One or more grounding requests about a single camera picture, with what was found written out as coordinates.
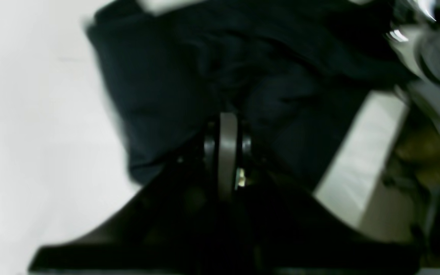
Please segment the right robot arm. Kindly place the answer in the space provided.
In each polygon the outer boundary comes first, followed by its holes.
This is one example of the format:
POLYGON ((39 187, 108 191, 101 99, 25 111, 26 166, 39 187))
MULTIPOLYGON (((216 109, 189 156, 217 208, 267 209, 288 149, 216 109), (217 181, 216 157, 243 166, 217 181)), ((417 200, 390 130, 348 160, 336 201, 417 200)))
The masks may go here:
POLYGON ((394 0, 388 37, 419 77, 406 89, 440 134, 440 0, 394 0))

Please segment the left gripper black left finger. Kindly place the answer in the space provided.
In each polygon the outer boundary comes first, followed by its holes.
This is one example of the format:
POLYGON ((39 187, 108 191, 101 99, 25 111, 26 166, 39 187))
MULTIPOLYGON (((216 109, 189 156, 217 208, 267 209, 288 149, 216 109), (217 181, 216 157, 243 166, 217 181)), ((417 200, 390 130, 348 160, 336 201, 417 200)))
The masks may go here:
POLYGON ((94 230, 41 247, 30 273, 197 273, 228 202, 228 114, 209 121, 151 183, 94 230))

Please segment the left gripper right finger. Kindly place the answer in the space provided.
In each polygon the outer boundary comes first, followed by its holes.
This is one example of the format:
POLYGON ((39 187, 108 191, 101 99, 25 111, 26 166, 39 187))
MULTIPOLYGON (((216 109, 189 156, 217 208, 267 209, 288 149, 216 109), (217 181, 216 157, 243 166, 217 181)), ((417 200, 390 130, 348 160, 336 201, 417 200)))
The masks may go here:
POLYGON ((284 118, 281 137, 226 113, 226 207, 248 273, 417 273, 420 251, 409 227, 384 236, 396 214, 373 212, 381 226, 360 226, 371 198, 358 190, 374 179, 337 164, 356 113, 284 118))

